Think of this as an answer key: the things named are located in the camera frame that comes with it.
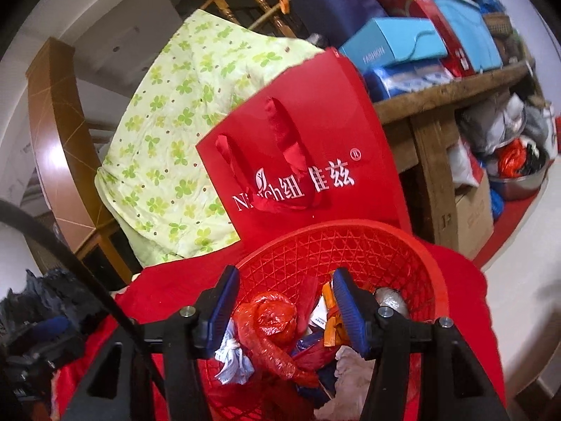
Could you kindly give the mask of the red Nilrich paper bag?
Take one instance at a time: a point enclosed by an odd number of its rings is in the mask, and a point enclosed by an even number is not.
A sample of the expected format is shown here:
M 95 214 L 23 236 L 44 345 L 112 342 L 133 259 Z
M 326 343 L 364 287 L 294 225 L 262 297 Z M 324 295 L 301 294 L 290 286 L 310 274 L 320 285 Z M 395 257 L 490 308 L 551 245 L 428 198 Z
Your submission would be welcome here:
M 325 221 L 412 229 L 362 77 L 332 48 L 279 74 L 197 150 L 246 248 Z

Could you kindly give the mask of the black ruffled garment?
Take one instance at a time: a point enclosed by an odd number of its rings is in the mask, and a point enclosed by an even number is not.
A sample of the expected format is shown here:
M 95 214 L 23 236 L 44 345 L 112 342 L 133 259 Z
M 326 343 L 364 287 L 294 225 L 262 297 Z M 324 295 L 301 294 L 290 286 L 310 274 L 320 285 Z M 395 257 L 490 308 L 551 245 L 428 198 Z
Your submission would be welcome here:
M 70 272 L 27 272 L 1 300 L 1 366 L 21 399 L 48 398 L 57 370 L 82 357 L 107 309 Z

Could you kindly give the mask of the red bed blanket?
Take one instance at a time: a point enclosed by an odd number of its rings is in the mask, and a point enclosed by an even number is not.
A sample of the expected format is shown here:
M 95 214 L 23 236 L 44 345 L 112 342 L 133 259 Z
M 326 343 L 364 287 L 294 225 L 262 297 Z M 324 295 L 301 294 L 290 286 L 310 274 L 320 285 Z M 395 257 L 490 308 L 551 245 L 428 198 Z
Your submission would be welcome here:
M 504 374 L 486 300 L 485 276 L 474 263 L 453 250 L 427 242 L 424 246 L 441 269 L 452 320 L 472 348 L 500 400 L 505 402 Z M 116 303 L 141 323 L 166 319 L 213 286 L 227 264 L 236 264 L 248 254 L 238 241 L 204 256 L 149 266 L 127 289 L 116 295 Z M 83 357 L 58 370 L 53 379 L 52 402 L 60 415 L 65 413 L 98 350 L 116 327 L 116 320 L 107 316 L 87 338 Z

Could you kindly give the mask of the large light blue box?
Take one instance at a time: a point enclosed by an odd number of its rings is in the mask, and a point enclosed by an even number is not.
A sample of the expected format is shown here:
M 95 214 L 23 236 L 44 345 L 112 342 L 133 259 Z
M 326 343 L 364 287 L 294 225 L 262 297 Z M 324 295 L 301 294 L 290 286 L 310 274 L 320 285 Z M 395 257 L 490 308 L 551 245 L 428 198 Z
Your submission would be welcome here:
M 457 36 L 475 72 L 503 66 L 479 5 L 471 0 L 433 0 Z

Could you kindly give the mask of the white plastic bag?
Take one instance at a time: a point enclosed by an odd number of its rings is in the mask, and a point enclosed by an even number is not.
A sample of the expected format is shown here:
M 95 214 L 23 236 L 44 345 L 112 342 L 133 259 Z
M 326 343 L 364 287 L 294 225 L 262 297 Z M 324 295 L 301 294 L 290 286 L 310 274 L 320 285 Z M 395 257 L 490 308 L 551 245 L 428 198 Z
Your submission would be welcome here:
M 316 420 L 358 420 L 365 405 L 376 361 L 365 360 L 342 345 L 336 353 L 335 396 L 314 410 Z

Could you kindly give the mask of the blue white patterned package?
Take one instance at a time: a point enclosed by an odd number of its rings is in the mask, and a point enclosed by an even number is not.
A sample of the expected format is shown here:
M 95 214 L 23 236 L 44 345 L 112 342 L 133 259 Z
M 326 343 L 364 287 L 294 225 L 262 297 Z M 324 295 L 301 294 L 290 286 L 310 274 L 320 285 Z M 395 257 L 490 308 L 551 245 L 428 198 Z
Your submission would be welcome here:
M 454 75 L 438 60 L 371 67 L 362 76 L 374 103 L 430 87 L 447 85 L 454 80 Z

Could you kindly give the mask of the steel basin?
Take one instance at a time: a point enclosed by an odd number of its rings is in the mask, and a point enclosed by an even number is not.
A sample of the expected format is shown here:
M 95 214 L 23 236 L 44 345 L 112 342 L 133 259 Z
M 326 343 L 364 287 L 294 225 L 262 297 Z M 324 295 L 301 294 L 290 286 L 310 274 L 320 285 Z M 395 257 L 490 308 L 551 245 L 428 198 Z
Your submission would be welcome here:
M 538 169 L 532 173 L 513 179 L 501 179 L 489 176 L 490 187 L 504 201 L 522 201 L 530 198 L 539 191 L 549 168 L 549 154 L 537 146 Z

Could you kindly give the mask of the orange wrapper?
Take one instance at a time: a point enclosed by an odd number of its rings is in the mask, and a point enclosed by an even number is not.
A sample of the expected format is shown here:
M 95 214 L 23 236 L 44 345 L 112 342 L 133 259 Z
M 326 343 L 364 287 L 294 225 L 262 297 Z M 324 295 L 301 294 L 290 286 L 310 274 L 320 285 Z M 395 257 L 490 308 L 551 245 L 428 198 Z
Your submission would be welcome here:
M 323 335 L 324 346 L 337 347 L 349 345 L 350 339 L 344 327 L 342 315 L 339 312 L 338 303 L 330 282 L 326 282 L 322 286 L 322 297 L 327 310 L 327 320 Z

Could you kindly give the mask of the orange red plastic bag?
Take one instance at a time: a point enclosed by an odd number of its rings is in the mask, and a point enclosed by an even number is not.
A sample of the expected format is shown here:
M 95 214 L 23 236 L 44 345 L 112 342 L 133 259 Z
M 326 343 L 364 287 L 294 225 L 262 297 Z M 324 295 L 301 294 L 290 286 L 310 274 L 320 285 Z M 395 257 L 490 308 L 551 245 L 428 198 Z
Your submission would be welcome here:
M 527 151 L 519 138 L 495 151 L 497 173 L 502 179 L 514 179 L 521 176 L 526 163 Z

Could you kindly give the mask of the navy blue bag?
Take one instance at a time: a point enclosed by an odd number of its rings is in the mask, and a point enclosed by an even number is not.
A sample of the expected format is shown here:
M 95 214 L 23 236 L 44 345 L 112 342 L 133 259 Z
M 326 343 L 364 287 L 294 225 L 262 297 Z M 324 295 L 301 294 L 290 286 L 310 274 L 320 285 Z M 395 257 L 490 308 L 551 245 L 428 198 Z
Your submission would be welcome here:
M 308 32 L 323 36 L 330 46 L 341 47 L 373 18 L 387 15 L 378 0 L 290 0 Z

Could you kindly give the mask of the wooden stair railing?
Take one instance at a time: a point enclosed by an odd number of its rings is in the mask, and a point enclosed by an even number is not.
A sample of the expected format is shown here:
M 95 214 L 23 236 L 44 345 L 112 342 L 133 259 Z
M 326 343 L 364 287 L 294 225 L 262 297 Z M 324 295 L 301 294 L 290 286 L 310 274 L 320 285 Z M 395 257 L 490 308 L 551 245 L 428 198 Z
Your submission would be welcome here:
M 200 9 L 253 32 L 297 37 L 298 24 L 282 14 L 279 0 L 205 0 Z

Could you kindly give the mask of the green clover patterned quilt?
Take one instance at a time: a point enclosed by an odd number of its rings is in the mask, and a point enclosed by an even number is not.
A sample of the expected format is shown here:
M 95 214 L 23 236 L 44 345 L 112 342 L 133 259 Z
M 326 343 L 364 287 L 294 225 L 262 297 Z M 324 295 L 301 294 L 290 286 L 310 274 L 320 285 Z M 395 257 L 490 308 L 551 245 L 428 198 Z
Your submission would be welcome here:
M 196 145 L 282 71 L 319 52 L 202 9 L 185 19 L 141 80 L 95 176 L 140 265 L 238 241 Z

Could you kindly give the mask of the wooden table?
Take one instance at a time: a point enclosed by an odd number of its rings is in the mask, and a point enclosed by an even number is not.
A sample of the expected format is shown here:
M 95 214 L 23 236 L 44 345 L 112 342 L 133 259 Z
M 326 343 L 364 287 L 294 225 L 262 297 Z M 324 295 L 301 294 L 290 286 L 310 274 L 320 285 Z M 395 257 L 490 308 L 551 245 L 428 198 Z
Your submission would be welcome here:
M 391 147 L 414 233 L 458 249 L 458 219 L 447 149 L 459 138 L 454 113 L 521 82 L 533 59 L 374 104 Z

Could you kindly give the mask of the red plastic mesh basket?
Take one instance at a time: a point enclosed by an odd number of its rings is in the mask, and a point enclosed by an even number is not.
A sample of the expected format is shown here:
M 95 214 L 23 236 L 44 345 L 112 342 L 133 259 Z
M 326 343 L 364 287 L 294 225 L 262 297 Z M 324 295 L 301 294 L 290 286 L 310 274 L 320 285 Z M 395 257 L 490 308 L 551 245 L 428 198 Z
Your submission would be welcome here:
M 338 267 L 346 268 L 359 288 L 397 290 L 410 318 L 432 322 L 448 315 L 445 281 L 428 249 L 410 234 L 374 221 L 331 221 L 302 228 L 273 240 L 241 260 L 236 302 L 276 292 L 295 305 L 318 298 L 312 281 L 324 284 Z M 222 385 L 219 364 L 205 361 L 201 379 L 216 420 L 311 420 L 311 401 L 296 387 L 256 373 L 244 385 Z

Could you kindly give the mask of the brown wooden headboard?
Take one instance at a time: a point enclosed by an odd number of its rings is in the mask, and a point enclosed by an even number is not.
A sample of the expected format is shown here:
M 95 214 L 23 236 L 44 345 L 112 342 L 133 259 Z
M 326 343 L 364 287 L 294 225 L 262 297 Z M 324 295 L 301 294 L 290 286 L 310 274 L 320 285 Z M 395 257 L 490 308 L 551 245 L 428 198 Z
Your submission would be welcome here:
M 119 229 L 94 185 L 100 161 L 81 106 L 74 48 L 49 38 L 28 67 L 28 118 L 38 178 L 69 249 L 92 262 L 109 289 L 131 282 L 132 270 L 111 237 Z

